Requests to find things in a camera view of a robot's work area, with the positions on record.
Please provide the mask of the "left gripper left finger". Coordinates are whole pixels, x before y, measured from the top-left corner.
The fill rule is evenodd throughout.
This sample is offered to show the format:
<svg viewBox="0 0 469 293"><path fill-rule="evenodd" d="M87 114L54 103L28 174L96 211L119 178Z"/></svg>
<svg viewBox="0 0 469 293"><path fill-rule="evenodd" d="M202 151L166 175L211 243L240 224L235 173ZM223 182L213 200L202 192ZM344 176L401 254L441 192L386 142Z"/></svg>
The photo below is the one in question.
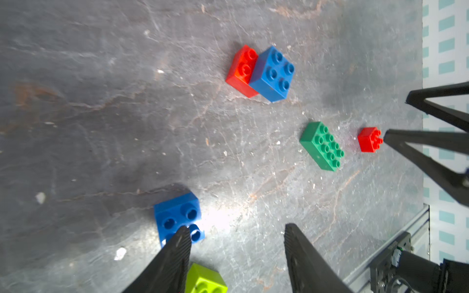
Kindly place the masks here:
<svg viewBox="0 0 469 293"><path fill-rule="evenodd" d="M189 228L183 226L171 237L124 293L183 293L191 252Z"/></svg>

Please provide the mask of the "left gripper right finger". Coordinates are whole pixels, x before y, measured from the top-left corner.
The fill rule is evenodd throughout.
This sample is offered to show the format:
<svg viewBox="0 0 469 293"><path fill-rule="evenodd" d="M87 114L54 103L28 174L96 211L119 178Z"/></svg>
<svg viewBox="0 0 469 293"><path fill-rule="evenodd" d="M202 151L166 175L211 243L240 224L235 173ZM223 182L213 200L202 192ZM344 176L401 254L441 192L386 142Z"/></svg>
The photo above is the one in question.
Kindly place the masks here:
<svg viewBox="0 0 469 293"><path fill-rule="evenodd" d="M284 245L294 293L351 292L296 224L286 224Z"/></svg>

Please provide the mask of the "lime green lego brick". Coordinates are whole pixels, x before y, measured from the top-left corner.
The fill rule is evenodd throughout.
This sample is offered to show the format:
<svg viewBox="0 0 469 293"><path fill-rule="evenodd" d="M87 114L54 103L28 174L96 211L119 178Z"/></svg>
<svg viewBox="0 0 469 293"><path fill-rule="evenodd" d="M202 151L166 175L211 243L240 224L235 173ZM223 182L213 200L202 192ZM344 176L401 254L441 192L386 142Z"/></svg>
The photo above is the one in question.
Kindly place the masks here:
<svg viewBox="0 0 469 293"><path fill-rule="evenodd" d="M227 293L220 273L193 263L188 271L185 293Z"/></svg>

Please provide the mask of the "small red lego brick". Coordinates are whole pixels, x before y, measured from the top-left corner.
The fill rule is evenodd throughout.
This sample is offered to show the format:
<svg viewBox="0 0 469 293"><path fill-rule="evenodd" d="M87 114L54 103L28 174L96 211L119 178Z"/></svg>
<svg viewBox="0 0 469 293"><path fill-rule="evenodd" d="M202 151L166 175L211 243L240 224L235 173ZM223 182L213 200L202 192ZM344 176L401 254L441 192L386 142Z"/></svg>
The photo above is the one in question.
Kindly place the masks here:
<svg viewBox="0 0 469 293"><path fill-rule="evenodd" d="M380 149L384 140L381 138L381 131L376 127L362 129L358 135L360 150L363 153L375 153Z"/></svg>

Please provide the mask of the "blue square lego brick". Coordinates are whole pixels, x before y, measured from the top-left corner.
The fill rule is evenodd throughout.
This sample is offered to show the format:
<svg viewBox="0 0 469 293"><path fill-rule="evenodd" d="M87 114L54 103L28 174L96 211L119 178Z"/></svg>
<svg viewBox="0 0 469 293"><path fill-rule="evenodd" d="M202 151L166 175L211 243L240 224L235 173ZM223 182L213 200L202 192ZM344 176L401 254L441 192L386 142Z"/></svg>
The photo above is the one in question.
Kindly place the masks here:
<svg viewBox="0 0 469 293"><path fill-rule="evenodd" d="M201 229L202 212L199 199L188 193L153 206L161 247L164 247L181 227L188 227L193 244L205 239Z"/></svg>

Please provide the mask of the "dark green long lego brick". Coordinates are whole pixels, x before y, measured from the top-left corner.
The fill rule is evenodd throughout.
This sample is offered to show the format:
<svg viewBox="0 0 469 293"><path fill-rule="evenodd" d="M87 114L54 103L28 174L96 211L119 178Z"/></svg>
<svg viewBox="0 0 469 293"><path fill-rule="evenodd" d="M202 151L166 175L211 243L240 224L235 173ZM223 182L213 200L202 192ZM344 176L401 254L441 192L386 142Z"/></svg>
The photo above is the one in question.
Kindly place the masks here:
<svg viewBox="0 0 469 293"><path fill-rule="evenodd" d="M322 122L310 122L299 142L322 170L335 172L341 167L345 153Z"/></svg>

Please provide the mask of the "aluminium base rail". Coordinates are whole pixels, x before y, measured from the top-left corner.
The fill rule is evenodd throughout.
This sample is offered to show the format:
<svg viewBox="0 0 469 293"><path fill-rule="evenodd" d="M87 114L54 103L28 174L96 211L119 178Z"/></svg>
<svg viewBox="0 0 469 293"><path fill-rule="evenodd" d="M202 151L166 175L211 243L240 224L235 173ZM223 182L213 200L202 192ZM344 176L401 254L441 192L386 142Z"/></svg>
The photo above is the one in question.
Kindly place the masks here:
<svg viewBox="0 0 469 293"><path fill-rule="evenodd" d="M430 260L429 205L344 279L353 293L384 293L395 275L398 250Z"/></svg>

